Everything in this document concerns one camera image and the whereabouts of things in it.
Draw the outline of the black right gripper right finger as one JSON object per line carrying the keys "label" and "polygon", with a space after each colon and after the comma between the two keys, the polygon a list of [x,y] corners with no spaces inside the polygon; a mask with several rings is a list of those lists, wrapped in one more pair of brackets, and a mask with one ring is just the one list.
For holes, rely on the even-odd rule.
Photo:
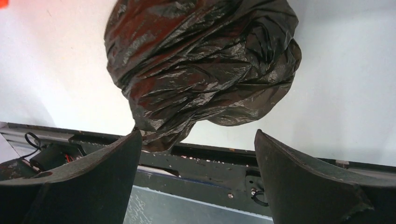
{"label": "black right gripper right finger", "polygon": [[262,130],[254,145],[274,223],[395,223],[395,167],[315,158]]}

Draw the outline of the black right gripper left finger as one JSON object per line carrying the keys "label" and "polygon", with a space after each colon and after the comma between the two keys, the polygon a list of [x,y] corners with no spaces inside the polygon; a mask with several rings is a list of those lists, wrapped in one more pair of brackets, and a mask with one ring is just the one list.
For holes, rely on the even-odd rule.
{"label": "black right gripper left finger", "polygon": [[135,131],[81,159],[0,183],[3,224],[121,224],[142,147]]}

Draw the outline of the black plastic trash bag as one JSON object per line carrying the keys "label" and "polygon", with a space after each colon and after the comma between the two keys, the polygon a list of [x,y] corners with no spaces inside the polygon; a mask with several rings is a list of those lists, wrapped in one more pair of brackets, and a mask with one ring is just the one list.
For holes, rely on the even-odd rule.
{"label": "black plastic trash bag", "polygon": [[142,150],[164,152],[202,120],[240,126],[288,93],[302,59],[286,0],[119,0],[104,33],[107,70]]}

